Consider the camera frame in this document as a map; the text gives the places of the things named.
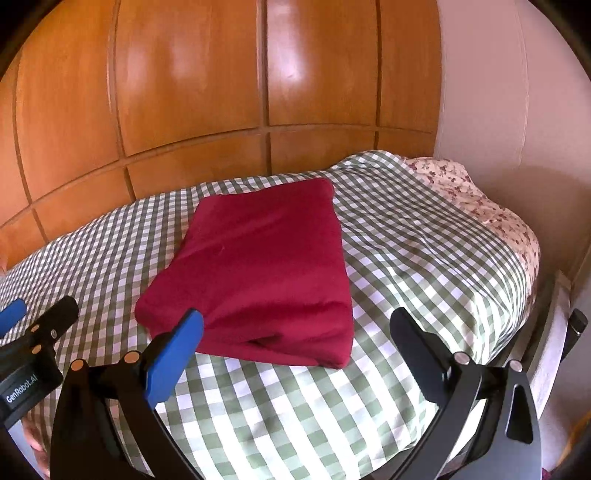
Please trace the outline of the person's left hand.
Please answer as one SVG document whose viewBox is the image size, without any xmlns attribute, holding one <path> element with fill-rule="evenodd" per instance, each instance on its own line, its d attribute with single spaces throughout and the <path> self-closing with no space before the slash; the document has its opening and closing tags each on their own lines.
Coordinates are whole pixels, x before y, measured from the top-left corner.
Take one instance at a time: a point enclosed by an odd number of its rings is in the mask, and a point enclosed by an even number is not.
<svg viewBox="0 0 591 480">
<path fill-rule="evenodd" d="M 49 470 L 49 456 L 43 445 L 41 434 L 34 423 L 29 419 L 24 418 L 22 420 L 23 433 L 26 442 L 33 450 L 33 454 L 39 467 L 39 470 L 44 479 L 50 478 Z"/>
</svg>

